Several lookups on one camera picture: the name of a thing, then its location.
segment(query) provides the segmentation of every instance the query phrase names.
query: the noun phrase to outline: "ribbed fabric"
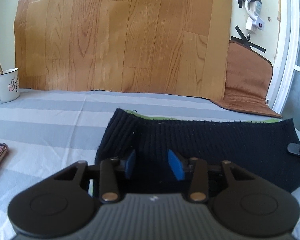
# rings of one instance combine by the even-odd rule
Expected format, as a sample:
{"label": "ribbed fabric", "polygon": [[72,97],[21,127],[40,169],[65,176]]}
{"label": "ribbed fabric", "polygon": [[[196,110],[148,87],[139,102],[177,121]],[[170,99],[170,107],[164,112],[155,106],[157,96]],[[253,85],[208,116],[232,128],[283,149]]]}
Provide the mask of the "ribbed fabric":
{"label": "ribbed fabric", "polygon": [[300,186],[300,157],[288,154],[289,143],[300,143],[293,120],[277,123],[146,120],[117,109],[111,118],[95,163],[137,152],[132,179],[175,181],[167,151],[208,164],[230,160],[292,192]]}

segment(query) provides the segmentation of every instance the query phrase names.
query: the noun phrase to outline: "black clip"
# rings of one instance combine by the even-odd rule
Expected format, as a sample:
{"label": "black clip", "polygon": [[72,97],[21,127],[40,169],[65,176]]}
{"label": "black clip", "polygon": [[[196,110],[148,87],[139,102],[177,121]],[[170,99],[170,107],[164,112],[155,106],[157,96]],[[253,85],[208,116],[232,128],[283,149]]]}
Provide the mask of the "black clip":
{"label": "black clip", "polygon": [[300,144],[297,143],[289,143],[288,152],[290,154],[296,155],[300,157]]}

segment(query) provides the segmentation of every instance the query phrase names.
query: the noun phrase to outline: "black garment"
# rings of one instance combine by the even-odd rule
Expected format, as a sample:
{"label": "black garment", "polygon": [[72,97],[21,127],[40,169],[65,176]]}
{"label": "black garment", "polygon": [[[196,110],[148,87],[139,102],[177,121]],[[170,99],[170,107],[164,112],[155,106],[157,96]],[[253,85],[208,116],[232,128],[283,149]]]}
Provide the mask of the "black garment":
{"label": "black garment", "polygon": [[289,143],[300,143],[293,120],[277,123],[146,120],[117,109],[105,131],[95,163],[134,148],[132,179],[175,181],[169,149],[208,164],[230,160],[292,192],[300,186],[300,157],[288,154]]}

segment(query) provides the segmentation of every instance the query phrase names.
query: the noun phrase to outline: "white mug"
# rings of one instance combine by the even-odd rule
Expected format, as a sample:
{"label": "white mug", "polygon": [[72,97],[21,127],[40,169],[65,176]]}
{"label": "white mug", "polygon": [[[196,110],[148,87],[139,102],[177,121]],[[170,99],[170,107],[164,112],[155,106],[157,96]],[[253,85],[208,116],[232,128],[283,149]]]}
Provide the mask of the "white mug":
{"label": "white mug", "polygon": [[15,100],[19,95],[18,68],[5,70],[0,74],[0,103]]}

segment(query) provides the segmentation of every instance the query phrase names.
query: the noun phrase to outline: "metal rivet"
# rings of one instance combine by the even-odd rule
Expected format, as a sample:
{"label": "metal rivet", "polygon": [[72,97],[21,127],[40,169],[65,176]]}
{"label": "metal rivet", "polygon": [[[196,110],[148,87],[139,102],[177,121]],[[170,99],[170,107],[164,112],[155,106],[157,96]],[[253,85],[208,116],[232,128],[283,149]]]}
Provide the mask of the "metal rivet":
{"label": "metal rivet", "polygon": [[203,201],[207,198],[207,195],[202,192],[194,192],[194,193],[191,193],[190,198],[193,201]]}
{"label": "metal rivet", "polygon": [[102,195],[102,199],[107,202],[115,201],[118,199],[118,195],[114,192],[107,192]]}

